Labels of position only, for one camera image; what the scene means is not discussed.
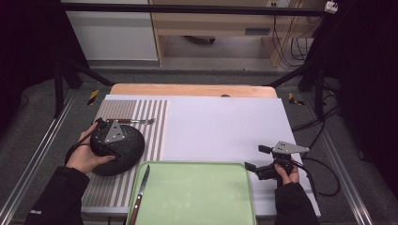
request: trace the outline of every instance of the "black sleeve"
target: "black sleeve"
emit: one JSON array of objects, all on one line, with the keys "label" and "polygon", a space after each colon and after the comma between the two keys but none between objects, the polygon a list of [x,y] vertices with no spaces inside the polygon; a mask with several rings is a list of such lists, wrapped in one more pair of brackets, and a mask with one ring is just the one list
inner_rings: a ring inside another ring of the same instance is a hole
[{"label": "black sleeve", "polygon": [[88,176],[75,169],[58,167],[25,224],[83,224],[82,196]]},{"label": "black sleeve", "polygon": [[318,225],[313,205],[299,183],[290,183],[275,190],[277,215],[275,225]]}]

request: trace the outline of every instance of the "gray and white stripes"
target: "gray and white stripes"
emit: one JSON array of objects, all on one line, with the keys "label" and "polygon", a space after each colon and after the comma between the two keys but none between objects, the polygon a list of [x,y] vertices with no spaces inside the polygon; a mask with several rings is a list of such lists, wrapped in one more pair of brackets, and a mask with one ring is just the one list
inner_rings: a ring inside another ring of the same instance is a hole
[{"label": "gray and white stripes", "polygon": [[[96,119],[156,118],[152,125],[133,124],[145,137],[145,151],[140,160],[159,160],[168,112],[167,100],[110,100],[102,101]],[[117,176],[104,177],[90,173],[90,184],[83,196],[83,207],[129,207],[135,178],[135,166]]]}]

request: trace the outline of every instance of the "human hand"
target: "human hand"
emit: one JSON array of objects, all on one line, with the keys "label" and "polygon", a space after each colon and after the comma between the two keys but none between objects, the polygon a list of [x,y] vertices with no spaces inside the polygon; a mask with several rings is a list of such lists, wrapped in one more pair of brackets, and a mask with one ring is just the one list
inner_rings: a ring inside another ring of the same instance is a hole
[{"label": "human hand", "polygon": [[[81,140],[85,135],[94,130],[97,127],[97,122],[94,123],[88,130],[80,135]],[[98,165],[107,163],[110,160],[115,159],[115,156],[97,157],[91,151],[90,148],[90,137],[85,139],[82,144],[73,152],[70,156],[66,167],[74,168],[82,173],[90,173]]]},{"label": "human hand", "polygon": [[293,170],[290,173],[290,175],[287,175],[286,170],[279,164],[274,164],[276,172],[281,176],[282,178],[282,184],[286,185],[289,183],[298,183],[299,182],[299,169],[296,165],[293,165]]}]

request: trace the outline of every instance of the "metal bracket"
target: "metal bracket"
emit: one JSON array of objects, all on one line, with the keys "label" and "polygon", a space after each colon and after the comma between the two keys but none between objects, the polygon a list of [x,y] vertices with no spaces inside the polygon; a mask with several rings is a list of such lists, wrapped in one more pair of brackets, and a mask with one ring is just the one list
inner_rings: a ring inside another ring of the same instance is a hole
[{"label": "metal bracket", "polygon": [[112,123],[111,128],[109,129],[108,134],[105,138],[105,143],[114,143],[125,139],[126,136],[123,134],[123,130],[120,127],[119,123],[115,120]]},{"label": "metal bracket", "polygon": [[294,154],[294,153],[304,153],[304,152],[309,152],[310,149],[307,147],[301,147],[292,143],[288,142],[278,142],[275,147],[272,149],[273,153],[279,153],[279,154]]}]

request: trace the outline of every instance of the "green cutting board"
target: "green cutting board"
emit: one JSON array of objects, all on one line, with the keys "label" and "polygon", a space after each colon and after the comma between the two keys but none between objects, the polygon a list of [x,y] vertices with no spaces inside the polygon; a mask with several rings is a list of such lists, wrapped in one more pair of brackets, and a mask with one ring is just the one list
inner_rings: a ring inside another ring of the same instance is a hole
[{"label": "green cutting board", "polygon": [[128,221],[148,164],[150,173],[136,225],[256,224],[244,166],[217,162],[143,163],[135,178]]}]

